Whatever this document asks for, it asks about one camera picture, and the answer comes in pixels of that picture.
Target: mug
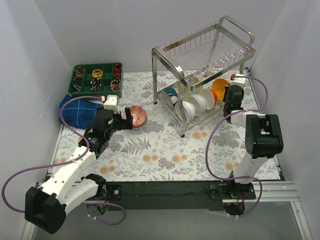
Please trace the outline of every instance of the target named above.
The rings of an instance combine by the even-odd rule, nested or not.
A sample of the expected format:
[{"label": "mug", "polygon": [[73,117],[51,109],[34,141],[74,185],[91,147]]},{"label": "mug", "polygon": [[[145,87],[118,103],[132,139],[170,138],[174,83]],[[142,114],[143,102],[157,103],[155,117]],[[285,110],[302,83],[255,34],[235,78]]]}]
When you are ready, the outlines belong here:
[{"label": "mug", "polygon": [[195,108],[195,116],[199,117],[207,109],[206,100],[200,95],[191,95],[188,96],[185,100],[188,103],[191,103]]},{"label": "mug", "polygon": [[218,103],[218,96],[215,91],[209,88],[204,88],[200,91],[200,96],[206,101],[206,109],[210,110]]},{"label": "mug", "polygon": [[229,86],[230,82],[224,78],[217,78],[214,80],[211,89],[216,92],[219,101],[224,100],[225,86]]},{"label": "mug", "polygon": [[173,108],[178,101],[178,91],[171,86],[167,86],[161,90],[161,94],[169,105],[170,108]]},{"label": "mug", "polygon": [[[184,109],[185,116],[186,116],[186,123],[188,124],[188,123],[192,122],[193,119],[195,118],[196,109],[193,104],[191,104],[190,102],[187,102],[187,101],[182,101],[182,105],[183,105],[183,109]],[[175,105],[175,111],[176,111],[177,115],[179,116],[179,118],[182,120],[179,104]]]}]

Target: gray wall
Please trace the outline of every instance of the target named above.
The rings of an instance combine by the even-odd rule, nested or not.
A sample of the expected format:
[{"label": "gray wall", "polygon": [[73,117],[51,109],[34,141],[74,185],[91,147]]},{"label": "gray wall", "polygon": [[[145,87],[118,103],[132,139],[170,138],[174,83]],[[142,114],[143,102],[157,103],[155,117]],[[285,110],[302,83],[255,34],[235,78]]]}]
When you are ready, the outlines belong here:
[{"label": "gray wall", "polygon": [[[265,112],[279,115],[280,166],[296,183],[314,239],[320,239],[319,10],[318,0],[287,1],[252,67],[269,89]],[[256,89],[262,104],[264,91]]]},{"label": "gray wall", "polygon": [[224,15],[256,34],[259,50],[286,0],[34,0],[70,67],[122,62],[151,70],[151,49]]},{"label": "gray wall", "polygon": [[[58,104],[69,65],[33,0],[0,1],[0,185],[13,173],[48,164],[57,139]],[[26,191],[46,170],[22,174],[6,195],[24,209]],[[22,236],[25,217],[0,200],[0,239]]]}]

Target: dish rack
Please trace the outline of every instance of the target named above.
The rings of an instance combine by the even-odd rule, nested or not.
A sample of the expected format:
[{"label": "dish rack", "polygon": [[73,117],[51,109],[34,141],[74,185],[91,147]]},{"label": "dish rack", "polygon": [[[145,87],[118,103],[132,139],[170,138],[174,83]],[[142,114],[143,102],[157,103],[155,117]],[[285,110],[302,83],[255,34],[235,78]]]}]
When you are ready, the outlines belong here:
[{"label": "dish rack", "polygon": [[[222,26],[224,20],[247,33],[250,37],[249,43]],[[255,36],[252,31],[226,15],[220,18],[218,23],[206,25],[185,37],[171,41],[169,45],[156,46],[152,49],[153,103],[157,104],[158,99],[165,102],[161,92],[158,92],[157,89],[157,60],[159,60],[177,78],[178,100],[176,104],[181,112],[180,117],[174,107],[165,105],[180,123],[181,137],[185,136],[187,130],[215,114],[224,105],[223,102],[219,102],[213,109],[206,110],[205,114],[195,117],[187,124],[182,104],[185,88],[188,93],[191,93],[200,87],[208,87],[211,81],[237,66],[240,66],[239,72],[243,74],[244,63],[256,53],[254,40]]]}]

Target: blue checkered towel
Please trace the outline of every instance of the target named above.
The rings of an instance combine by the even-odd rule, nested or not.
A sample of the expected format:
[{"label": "blue checkered towel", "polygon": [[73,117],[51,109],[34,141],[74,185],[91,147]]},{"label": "blue checkered towel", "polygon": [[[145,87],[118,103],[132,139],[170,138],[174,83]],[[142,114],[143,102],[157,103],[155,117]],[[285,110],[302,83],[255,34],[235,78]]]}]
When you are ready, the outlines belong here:
[{"label": "blue checkered towel", "polygon": [[[59,104],[59,111],[70,99],[73,99],[73,97],[65,95],[64,99]],[[98,111],[99,107],[103,107],[103,105],[84,99],[79,99],[69,103],[64,108],[62,116],[69,126],[79,129],[86,129],[94,124],[96,112]],[[62,124],[60,116],[58,116],[58,121]]]}]

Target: green tray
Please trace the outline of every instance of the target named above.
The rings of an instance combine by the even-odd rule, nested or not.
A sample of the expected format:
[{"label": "green tray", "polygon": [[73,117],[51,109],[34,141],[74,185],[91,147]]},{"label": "green tray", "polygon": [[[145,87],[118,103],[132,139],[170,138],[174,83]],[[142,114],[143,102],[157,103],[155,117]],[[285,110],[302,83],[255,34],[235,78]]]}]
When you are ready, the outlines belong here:
[{"label": "green tray", "polygon": [[[111,91],[110,83],[115,78],[112,76],[113,69],[116,64],[119,64],[121,66],[121,79],[120,79],[120,88],[117,91]],[[75,80],[75,72],[74,69],[77,67],[84,67],[84,74],[82,79]],[[95,69],[101,69],[103,71],[102,73],[102,80],[101,80],[101,89],[100,91],[94,92],[90,91],[90,81],[92,80],[92,72]],[[74,66],[72,70],[72,77],[69,84],[69,94],[72,97],[80,97],[80,96],[105,96],[108,95],[117,95],[119,98],[122,96],[122,87],[123,87],[123,71],[122,71],[122,64],[120,62],[115,63],[99,63],[99,64],[79,64]],[[80,91],[78,92],[72,92],[72,86],[73,84],[77,84],[80,87]]]}]

